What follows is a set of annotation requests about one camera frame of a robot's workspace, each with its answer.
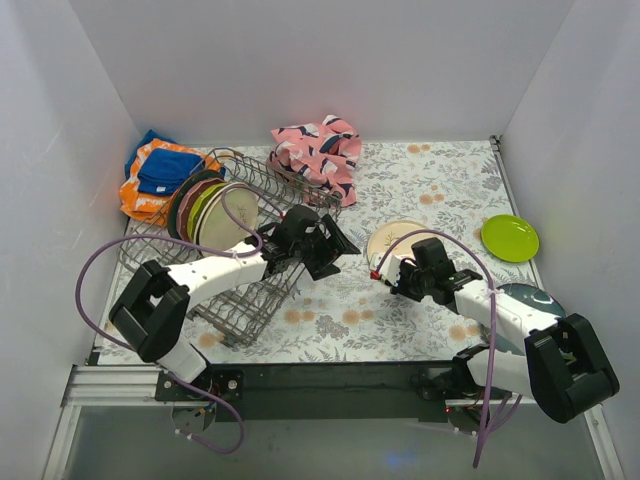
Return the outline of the cream and green plate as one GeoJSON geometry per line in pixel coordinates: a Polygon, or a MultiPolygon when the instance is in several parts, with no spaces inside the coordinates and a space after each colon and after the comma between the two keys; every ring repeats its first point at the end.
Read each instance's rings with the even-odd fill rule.
{"type": "MultiPolygon", "coordinates": [[[[400,237],[425,229],[425,225],[414,220],[394,220],[379,227],[372,233],[367,243],[366,253],[370,268],[374,270],[378,266],[381,257],[400,237]]],[[[413,258],[412,245],[416,242],[433,237],[434,235],[431,233],[418,233],[412,235],[410,238],[400,242],[392,250],[388,259],[390,259],[392,255],[401,258],[413,258]]]]}

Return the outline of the lime green plate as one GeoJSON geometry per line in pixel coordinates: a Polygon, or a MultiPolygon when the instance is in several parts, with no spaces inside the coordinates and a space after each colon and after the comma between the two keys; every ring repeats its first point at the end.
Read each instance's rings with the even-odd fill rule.
{"type": "Polygon", "coordinates": [[[536,230],[524,219],[508,214],[489,218],[481,229],[486,249],[509,263],[524,263],[535,257],[540,248],[536,230]]]}

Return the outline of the olive green dotted plate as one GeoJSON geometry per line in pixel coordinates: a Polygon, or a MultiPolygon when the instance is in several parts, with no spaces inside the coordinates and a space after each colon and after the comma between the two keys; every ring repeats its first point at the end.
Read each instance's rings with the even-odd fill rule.
{"type": "Polygon", "coordinates": [[[207,187],[202,193],[200,193],[189,212],[188,222],[187,222],[187,233],[189,235],[189,239],[192,243],[196,242],[196,228],[199,222],[199,218],[202,214],[202,211],[209,203],[210,199],[216,194],[216,192],[225,186],[227,186],[227,182],[220,182],[213,184],[207,187]]]}

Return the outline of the grey blue plate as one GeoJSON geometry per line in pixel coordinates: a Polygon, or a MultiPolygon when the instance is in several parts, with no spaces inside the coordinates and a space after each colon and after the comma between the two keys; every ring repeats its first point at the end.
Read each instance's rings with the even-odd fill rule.
{"type": "MultiPolygon", "coordinates": [[[[549,293],[532,285],[524,283],[507,283],[498,287],[498,290],[520,303],[533,309],[548,313],[557,318],[564,318],[567,315],[564,307],[549,293]]],[[[524,350],[518,343],[514,344],[508,337],[505,337],[504,327],[501,317],[496,321],[496,349],[501,352],[511,352],[516,355],[523,355],[524,350]]]]}

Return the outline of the dark teal plate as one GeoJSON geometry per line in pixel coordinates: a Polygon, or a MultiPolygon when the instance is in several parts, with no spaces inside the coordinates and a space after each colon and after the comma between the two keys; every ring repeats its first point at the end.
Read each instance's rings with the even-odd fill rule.
{"type": "Polygon", "coordinates": [[[168,217],[167,217],[167,223],[166,223],[168,233],[172,238],[181,240],[181,237],[177,229],[177,214],[178,214],[180,203],[183,197],[186,195],[186,193],[195,184],[197,184],[200,181],[208,180],[208,179],[223,179],[225,172],[226,172],[225,168],[222,168],[220,171],[209,170],[209,169],[202,170],[198,173],[191,175],[188,179],[185,180],[182,186],[176,190],[168,210],[168,217]]]}

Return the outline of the pink dotted plate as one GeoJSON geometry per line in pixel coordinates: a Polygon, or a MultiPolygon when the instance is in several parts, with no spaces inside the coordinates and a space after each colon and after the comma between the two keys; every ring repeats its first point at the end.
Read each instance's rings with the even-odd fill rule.
{"type": "Polygon", "coordinates": [[[219,178],[209,178],[196,183],[191,187],[182,199],[176,217],[176,230],[179,238],[184,241],[190,241],[188,222],[190,212],[195,205],[196,200],[210,187],[224,185],[225,182],[219,178]]]}

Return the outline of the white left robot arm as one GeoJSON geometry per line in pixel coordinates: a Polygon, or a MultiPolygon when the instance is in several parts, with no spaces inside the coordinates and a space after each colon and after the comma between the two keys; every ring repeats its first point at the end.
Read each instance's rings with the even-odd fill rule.
{"type": "Polygon", "coordinates": [[[221,253],[172,266],[148,261],[140,266],[109,312],[109,320],[128,346],[146,363],[178,379],[193,400],[213,386],[206,358],[182,334],[187,313],[204,301],[236,287],[269,279],[303,264],[315,281],[338,274],[342,255],[360,250],[333,218],[296,205],[282,219],[221,253]]]}

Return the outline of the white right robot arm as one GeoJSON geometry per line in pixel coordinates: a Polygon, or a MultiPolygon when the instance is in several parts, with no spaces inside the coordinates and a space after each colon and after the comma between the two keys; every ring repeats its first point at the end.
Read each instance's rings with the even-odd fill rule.
{"type": "Polygon", "coordinates": [[[458,354],[452,383],[460,395],[475,397],[492,384],[534,400],[549,418],[566,423],[619,392],[618,377],[585,317],[533,308],[491,285],[487,276],[456,269],[436,238],[411,249],[409,256],[387,251],[372,263],[392,293],[415,301],[430,297],[516,349],[495,352],[481,345],[458,354]]]}

